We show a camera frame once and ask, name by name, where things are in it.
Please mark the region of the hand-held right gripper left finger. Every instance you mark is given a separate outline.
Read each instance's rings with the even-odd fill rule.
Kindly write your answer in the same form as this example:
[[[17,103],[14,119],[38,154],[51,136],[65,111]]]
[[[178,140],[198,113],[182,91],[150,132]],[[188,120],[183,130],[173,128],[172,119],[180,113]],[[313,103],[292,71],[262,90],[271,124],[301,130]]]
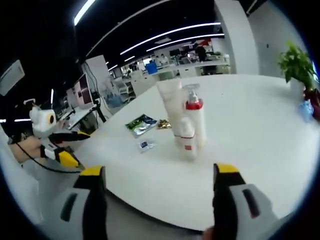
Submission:
[[[106,240],[107,201],[104,166],[80,172],[73,185],[59,193],[47,210],[51,240]]]

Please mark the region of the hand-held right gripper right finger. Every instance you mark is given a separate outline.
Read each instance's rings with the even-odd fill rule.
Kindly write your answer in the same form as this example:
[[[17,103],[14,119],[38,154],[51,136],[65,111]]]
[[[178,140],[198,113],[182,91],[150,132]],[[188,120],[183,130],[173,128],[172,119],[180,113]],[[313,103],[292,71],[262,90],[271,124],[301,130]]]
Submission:
[[[212,207],[215,240],[267,240],[279,226],[269,198],[230,164],[213,165]]]

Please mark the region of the person's right hand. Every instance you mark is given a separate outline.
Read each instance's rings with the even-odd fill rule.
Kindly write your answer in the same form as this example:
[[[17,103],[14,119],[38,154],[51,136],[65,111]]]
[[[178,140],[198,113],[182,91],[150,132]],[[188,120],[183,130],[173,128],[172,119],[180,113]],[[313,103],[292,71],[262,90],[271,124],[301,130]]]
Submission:
[[[215,227],[211,226],[203,232],[202,239],[203,240],[213,240],[214,235],[215,235]]]

